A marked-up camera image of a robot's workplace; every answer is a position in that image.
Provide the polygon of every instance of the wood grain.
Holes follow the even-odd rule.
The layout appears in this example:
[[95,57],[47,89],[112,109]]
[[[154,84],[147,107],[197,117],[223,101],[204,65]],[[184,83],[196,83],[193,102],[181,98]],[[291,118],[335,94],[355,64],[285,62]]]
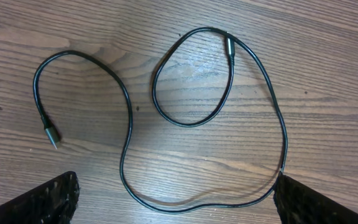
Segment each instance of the wood grain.
[[[264,63],[289,138],[286,173],[358,212],[358,1],[0,0],[0,204],[73,170],[81,184],[73,223],[280,223],[272,196],[241,209],[170,216],[135,202],[118,164],[127,112],[117,83],[74,56],[40,79],[47,113],[63,135],[54,150],[32,96],[51,54],[94,55],[125,83],[134,107],[126,175],[165,208],[246,202],[273,182],[281,130],[263,76],[237,48],[234,86],[223,110],[198,128],[156,112],[151,74],[185,32],[229,31]],[[157,94],[180,121],[205,117],[227,80],[223,40],[197,34],[167,63]]]

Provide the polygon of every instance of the metal connector tip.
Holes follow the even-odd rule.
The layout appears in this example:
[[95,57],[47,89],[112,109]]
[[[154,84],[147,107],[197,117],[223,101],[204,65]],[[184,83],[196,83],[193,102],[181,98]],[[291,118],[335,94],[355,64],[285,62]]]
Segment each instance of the metal connector tip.
[[226,42],[226,53],[230,58],[234,58],[236,51],[234,50],[234,41],[228,37],[225,39]]
[[47,133],[50,143],[55,147],[55,149],[57,149],[60,145],[60,136],[56,128],[53,126],[50,128],[46,128],[45,133]]

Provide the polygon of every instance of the cable connector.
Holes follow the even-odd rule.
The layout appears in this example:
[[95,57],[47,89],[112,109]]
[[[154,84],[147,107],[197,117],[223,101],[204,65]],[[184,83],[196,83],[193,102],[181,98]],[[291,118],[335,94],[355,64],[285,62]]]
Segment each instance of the cable connector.
[[60,145],[60,136],[56,128],[54,126],[45,128],[45,133],[47,133],[50,143],[55,146],[55,149],[57,149],[57,147]]
[[41,120],[42,123],[44,124],[44,130],[45,133],[47,133],[50,143],[53,144],[55,149],[57,149],[57,147],[60,145],[59,132],[57,131],[57,129],[55,128],[55,126],[53,125],[53,123],[51,122],[51,120],[48,118],[46,114],[41,115]]
[[226,44],[226,54],[228,59],[231,63],[234,64],[234,56],[236,54],[235,48],[234,48],[234,41],[228,37],[225,38],[225,44]]

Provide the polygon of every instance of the black cable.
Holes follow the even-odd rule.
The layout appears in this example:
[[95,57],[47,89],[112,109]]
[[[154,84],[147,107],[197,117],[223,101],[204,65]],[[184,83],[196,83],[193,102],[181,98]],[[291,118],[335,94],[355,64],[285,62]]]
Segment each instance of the black cable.
[[[210,115],[208,115],[206,118],[202,119],[201,121],[197,121],[197,122],[194,122],[194,123],[181,123],[181,122],[175,121],[174,119],[170,118],[161,109],[161,107],[160,107],[160,105],[158,103],[157,94],[156,94],[157,80],[158,80],[158,76],[160,75],[162,69],[164,68],[164,65],[169,60],[169,58],[173,55],[173,53],[177,50],[177,48],[179,48],[179,46],[182,43],[184,43],[184,41],[187,38],[191,37],[193,34],[196,34],[198,32],[214,32],[214,33],[217,33],[217,34],[221,34],[223,37],[225,37],[225,39],[226,39],[226,53],[227,53],[227,57],[228,57],[228,60],[229,60],[229,80],[227,82],[227,86],[226,86],[226,89],[225,89],[225,91],[223,93],[221,101],[218,103],[217,107],[215,108],[215,110]],[[246,44],[241,42],[238,38],[234,37],[230,33],[225,32],[225,31],[220,30],[220,29],[217,29],[217,28],[202,27],[202,28],[194,29],[194,30],[188,32],[187,34],[185,34],[184,36],[182,36],[171,47],[171,49],[167,52],[167,54],[164,56],[164,58],[162,59],[160,65],[158,66],[158,68],[155,71],[154,78],[153,78],[153,83],[152,83],[152,98],[153,98],[155,108],[160,113],[160,115],[163,116],[167,121],[169,121],[172,124],[175,124],[177,126],[181,126],[181,127],[185,127],[185,128],[196,127],[196,126],[205,124],[208,121],[211,121],[220,112],[220,110],[224,106],[224,103],[226,102],[227,97],[229,96],[229,93],[230,93],[230,89],[232,87],[233,76],[234,76],[234,46],[232,44],[233,41],[235,43],[237,43],[238,45],[240,45],[240,47],[242,47],[244,50],[246,50],[248,52],[248,54],[255,60],[256,64],[260,68],[260,71],[262,72],[262,74],[265,77],[266,84],[267,84],[268,89],[270,91],[270,94],[272,96],[274,108],[276,110],[277,116],[278,116],[278,118],[280,120],[280,124],[281,124],[281,127],[282,127],[283,151],[282,151],[282,155],[281,155],[281,159],[280,159],[280,172],[282,173],[282,172],[284,172],[285,159],[287,157],[288,138],[287,138],[287,129],[285,127],[284,119],[283,119],[283,116],[282,116],[282,114],[280,112],[280,108],[278,107],[278,103],[277,103],[276,96],[274,94],[272,82],[270,81],[269,76],[267,75],[267,72],[266,72],[264,66],[262,65],[262,62],[259,60],[259,58],[256,56],[256,54],[248,46],[246,46]],[[256,200],[246,202],[246,203],[238,203],[238,204],[206,203],[206,204],[197,205],[197,206],[194,206],[194,207],[191,207],[191,208],[186,208],[186,209],[183,209],[183,210],[163,210],[163,209],[160,209],[160,208],[156,208],[156,207],[153,207],[153,206],[145,203],[144,201],[142,201],[139,198],[135,198],[135,196],[133,196],[133,192],[130,192],[130,194],[132,193],[131,194],[132,197],[134,197],[135,200],[137,200],[139,203],[141,203],[142,205],[146,206],[149,209],[155,210],[156,212],[163,212],[163,213],[169,213],[169,214],[178,214],[178,213],[191,212],[191,211],[197,210],[199,208],[205,208],[205,207],[221,207],[221,208],[247,207],[247,206],[254,205],[256,203],[261,202],[263,199],[265,199],[267,196],[269,196],[272,193],[273,189],[274,189],[274,184],[265,194],[263,194],[263,196],[261,196],[260,198],[258,198]]]
[[[171,119],[168,115],[166,115],[161,107],[158,104],[157,101],[157,96],[156,96],[156,86],[157,86],[157,80],[158,80],[158,76],[160,75],[160,72],[162,71],[164,65],[166,64],[166,62],[169,60],[169,58],[172,56],[172,54],[176,51],[176,49],[190,36],[192,36],[195,33],[198,32],[215,32],[217,34],[221,34],[222,36],[224,36],[226,38],[226,52],[227,52],[227,56],[228,56],[228,61],[229,61],[229,80],[227,82],[227,86],[225,89],[225,92],[223,94],[223,97],[221,98],[221,101],[219,102],[219,104],[217,105],[217,107],[215,108],[215,110],[208,115],[206,118],[202,119],[201,121],[195,122],[195,123],[190,123],[190,124],[186,124],[186,123],[180,123],[178,121],[175,121],[174,119]],[[233,81],[233,77],[234,77],[234,45],[233,42],[239,44],[244,50],[246,50],[249,55],[251,55],[251,57],[255,60],[255,62],[257,63],[257,65],[259,66],[260,70],[262,71],[267,86],[269,88],[270,94],[272,96],[272,100],[273,100],[273,104],[274,104],[274,108],[276,110],[277,116],[280,120],[280,124],[282,127],[282,132],[283,132],[283,151],[282,151],[282,155],[281,155],[281,159],[280,159],[280,173],[282,173],[284,171],[284,167],[285,167],[285,159],[287,156],[287,150],[288,150],[288,138],[287,138],[287,130],[285,127],[285,123],[284,123],[284,119],[283,116],[280,112],[280,108],[278,107],[278,103],[277,103],[277,99],[276,96],[274,94],[274,90],[273,90],[273,86],[270,82],[269,76],[267,75],[266,70],[264,69],[264,66],[262,65],[262,62],[258,59],[258,57],[256,56],[255,53],[253,53],[253,51],[251,51],[250,48],[248,48],[248,46],[246,46],[246,44],[244,44],[243,42],[241,42],[239,39],[237,39],[236,37],[234,37],[233,35],[224,32],[223,30],[217,29],[217,28],[212,28],[212,27],[202,27],[202,28],[198,28],[198,29],[194,29],[190,32],[188,32],[187,34],[185,34],[182,38],[180,38],[172,47],[171,49],[167,52],[167,54],[164,56],[164,58],[162,59],[162,62],[160,63],[160,65],[158,66],[158,68],[156,69],[156,72],[154,74],[154,79],[153,79],[153,83],[152,83],[152,98],[153,98],[153,103],[157,109],[157,111],[169,122],[181,126],[181,127],[195,127],[195,126],[199,126],[202,124],[207,123],[208,121],[210,121],[211,119],[213,119],[222,109],[222,107],[224,106],[224,103],[227,100],[227,97],[230,93],[231,87],[232,87],[232,81]],[[121,154],[121,159],[120,159],[120,164],[119,164],[119,173],[121,176],[121,180],[122,183],[124,184],[124,187],[126,188],[126,190],[128,191],[129,195],[131,195],[131,197],[133,199],[135,199],[136,201],[138,201],[140,204],[142,204],[143,206],[156,211],[156,212],[160,212],[160,213],[167,213],[167,214],[180,214],[180,213],[186,213],[186,212],[191,212],[200,208],[205,208],[205,207],[220,207],[220,208],[241,208],[241,207],[247,207],[250,205],[254,205],[256,203],[261,202],[263,199],[265,199],[266,197],[268,197],[273,189],[275,184],[273,184],[271,186],[271,188],[263,194],[263,196],[261,196],[260,198],[250,201],[250,202],[246,202],[246,203],[238,203],[238,204],[225,204],[225,203],[205,203],[205,204],[201,204],[201,205],[197,205],[194,207],[190,207],[190,208],[186,208],[186,209],[182,209],[182,210],[164,210],[161,208],[157,208],[153,205],[150,205],[149,203],[143,201],[139,196],[137,196],[135,194],[135,192],[129,187],[129,184],[127,183],[127,180],[125,178],[124,175],[124,161],[125,161],[125,155],[128,149],[128,145],[129,145],[129,140],[131,138],[131,133],[132,133],[132,126],[133,126],[133,118],[132,118],[132,106],[131,106],[131,101],[129,99],[129,94],[124,86],[124,84],[122,83],[122,81],[119,79],[119,77],[112,71],[110,70],[107,66],[105,66],[103,63],[101,63],[99,60],[96,60],[95,58],[93,58],[92,56],[86,55],[84,53],[81,52],[77,52],[74,50],[67,50],[67,51],[63,51],[60,53],[57,53],[51,57],[49,57],[48,59],[46,59],[44,62],[41,63],[41,65],[39,66],[39,68],[37,69],[35,75],[34,75],[34,99],[35,99],[35,104],[37,105],[37,108],[39,110],[39,113],[41,115],[42,121],[44,123],[44,128],[45,131],[48,134],[49,139],[51,140],[51,143],[53,145],[55,145],[55,141],[59,140],[58,135],[56,134],[57,137],[54,137],[53,132],[55,131],[55,127],[52,124],[52,122],[48,119],[48,116],[46,115],[44,108],[41,104],[40,101],[40,97],[39,97],[39,91],[38,91],[38,81],[39,81],[39,76],[42,72],[42,70],[45,68],[46,65],[48,65],[48,63],[50,63],[52,60],[55,60],[56,58],[59,58],[63,55],[77,55],[80,57],[83,57],[93,63],[95,63],[96,65],[99,65],[104,71],[108,72],[119,84],[119,86],[122,89],[122,92],[124,94],[124,97],[126,99],[127,102],[127,109],[128,109],[128,132],[127,132],[127,137],[126,137],[126,141],[124,143],[124,147],[122,149],[122,154]]]
[[97,66],[101,67],[104,71],[106,71],[108,74],[110,74],[116,80],[119,87],[121,88],[122,93],[124,94],[125,100],[127,102],[127,109],[128,109],[128,132],[127,132],[127,137],[126,137],[125,144],[124,144],[124,149],[122,151],[123,157],[125,157],[125,153],[127,151],[128,145],[129,145],[129,140],[131,139],[132,127],[133,127],[132,105],[131,105],[131,100],[129,99],[128,91],[125,88],[121,79],[109,67],[107,67],[105,64],[100,62],[98,59],[96,59],[90,55],[84,54],[82,52],[75,51],[75,50],[65,50],[65,51],[62,51],[62,52],[59,52],[59,53],[56,53],[56,54],[50,56],[49,58],[45,59],[40,64],[40,66],[38,67],[37,71],[35,71],[35,74],[34,74],[33,94],[34,94],[35,105],[37,106],[38,112],[41,115],[41,120],[44,124],[44,130],[47,133],[47,136],[48,136],[50,142],[55,146],[55,148],[57,148],[57,143],[60,142],[60,136],[58,135],[57,130],[56,130],[55,126],[53,125],[53,123],[49,120],[49,117],[45,113],[44,107],[41,104],[40,94],[39,94],[39,90],[38,90],[38,82],[39,82],[42,70],[50,62],[52,62],[53,60],[60,58],[61,56],[64,56],[64,55],[76,55],[76,56],[85,58],[85,59],[95,63]]

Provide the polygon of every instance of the wooden surface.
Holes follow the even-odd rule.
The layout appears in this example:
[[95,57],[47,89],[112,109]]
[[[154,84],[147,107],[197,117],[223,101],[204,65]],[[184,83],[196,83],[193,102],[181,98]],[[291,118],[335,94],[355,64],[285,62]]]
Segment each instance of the wooden surface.
[[[63,135],[50,145],[34,104],[39,63],[61,50],[94,55],[125,83],[134,107],[126,175],[164,208],[240,203],[273,183],[282,146],[262,74],[240,48],[223,110],[198,128],[165,121],[150,99],[153,69],[185,32],[229,31],[264,63],[289,138],[286,173],[358,212],[358,1],[0,0],[0,204],[73,170],[81,185],[73,223],[280,223],[272,196],[249,208],[162,215],[135,202],[118,164],[127,111],[116,82],[78,57],[40,79]],[[227,80],[223,40],[192,37],[164,68],[157,94],[180,121],[205,117]]]

